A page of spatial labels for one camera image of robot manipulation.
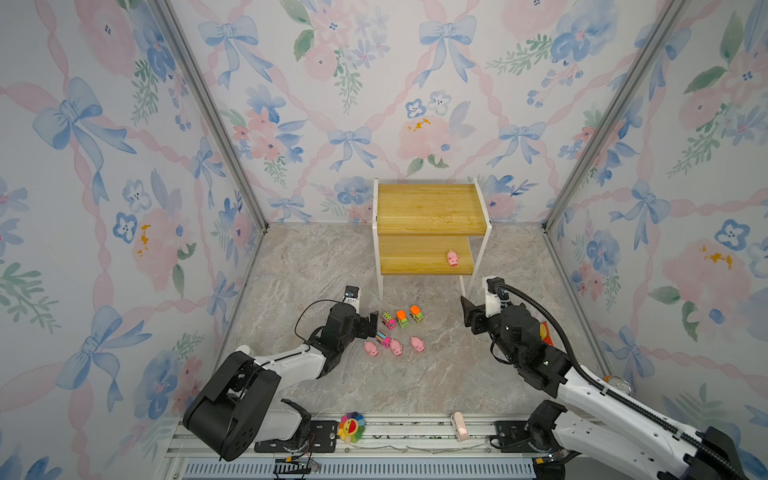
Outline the pink pig toy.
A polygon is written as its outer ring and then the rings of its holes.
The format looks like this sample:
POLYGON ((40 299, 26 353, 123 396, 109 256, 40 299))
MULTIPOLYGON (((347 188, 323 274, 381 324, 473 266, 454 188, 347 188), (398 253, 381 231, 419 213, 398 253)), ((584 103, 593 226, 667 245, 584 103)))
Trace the pink pig toy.
POLYGON ((403 347, 397 340, 392 339, 390 341, 389 349, 396 357, 400 357, 403 354, 403 347))
POLYGON ((423 340, 421 340, 418 337, 411 336, 410 337, 410 344, 413 347, 414 350, 421 353, 425 351, 425 343, 423 340))
POLYGON ((450 267, 457 267, 459 265, 460 257, 454 250, 449 250, 446 255, 446 260, 450 267))
POLYGON ((366 341, 364 343, 364 350, 371 357, 377 357, 379 355, 379 349, 373 342, 366 341))

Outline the orange yellow toy truck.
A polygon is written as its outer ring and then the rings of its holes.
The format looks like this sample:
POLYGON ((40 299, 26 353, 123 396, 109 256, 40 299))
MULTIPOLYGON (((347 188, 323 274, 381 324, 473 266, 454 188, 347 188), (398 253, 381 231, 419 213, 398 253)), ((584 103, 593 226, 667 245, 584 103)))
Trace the orange yellow toy truck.
POLYGON ((421 323, 424 319, 423 313, 417 305, 412 305, 409 308, 409 315, 416 323, 421 323))

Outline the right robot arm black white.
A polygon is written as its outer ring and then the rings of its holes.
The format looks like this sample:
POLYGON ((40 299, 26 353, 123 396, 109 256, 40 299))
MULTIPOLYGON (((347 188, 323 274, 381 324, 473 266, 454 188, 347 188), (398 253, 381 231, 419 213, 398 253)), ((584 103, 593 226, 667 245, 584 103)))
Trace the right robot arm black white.
POLYGON ((565 464, 586 455, 633 479, 743 479, 733 439, 664 416, 589 371, 563 327, 540 303, 490 277, 485 302, 460 299, 473 334, 488 334, 490 353, 548 395, 526 422, 531 446, 565 450, 565 464))

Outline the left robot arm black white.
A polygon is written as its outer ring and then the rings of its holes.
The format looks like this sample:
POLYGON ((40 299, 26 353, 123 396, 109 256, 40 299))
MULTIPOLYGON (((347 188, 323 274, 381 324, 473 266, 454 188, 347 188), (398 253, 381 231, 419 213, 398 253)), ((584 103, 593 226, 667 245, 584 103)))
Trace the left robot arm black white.
POLYGON ((330 373, 354 340, 376 335, 378 317, 377 311, 360 314, 354 303, 334 302, 326 323, 293 350, 267 357, 231 353, 187 407, 183 427, 224 461, 254 443, 288 451, 308 447, 311 414, 279 393, 330 373))

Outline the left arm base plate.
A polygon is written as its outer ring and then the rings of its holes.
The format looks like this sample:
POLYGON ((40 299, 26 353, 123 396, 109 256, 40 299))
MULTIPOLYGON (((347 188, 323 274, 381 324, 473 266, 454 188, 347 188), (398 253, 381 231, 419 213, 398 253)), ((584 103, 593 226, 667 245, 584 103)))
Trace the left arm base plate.
POLYGON ((310 420, 300 426, 289 440, 256 442, 256 453, 302 454, 333 453, 338 441, 338 423, 333 420, 310 420))

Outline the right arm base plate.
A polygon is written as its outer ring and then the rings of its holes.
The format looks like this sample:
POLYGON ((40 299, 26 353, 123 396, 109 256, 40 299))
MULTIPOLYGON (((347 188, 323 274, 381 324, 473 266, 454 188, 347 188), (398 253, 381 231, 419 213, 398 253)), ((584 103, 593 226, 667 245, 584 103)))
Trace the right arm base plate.
POLYGON ((556 424, 534 423, 532 426, 522 420, 502 420, 494 423, 495 434, 490 437, 490 445, 502 453, 521 453, 554 455, 565 457, 570 454, 580 455, 576 450, 562 446, 555 438, 556 424))

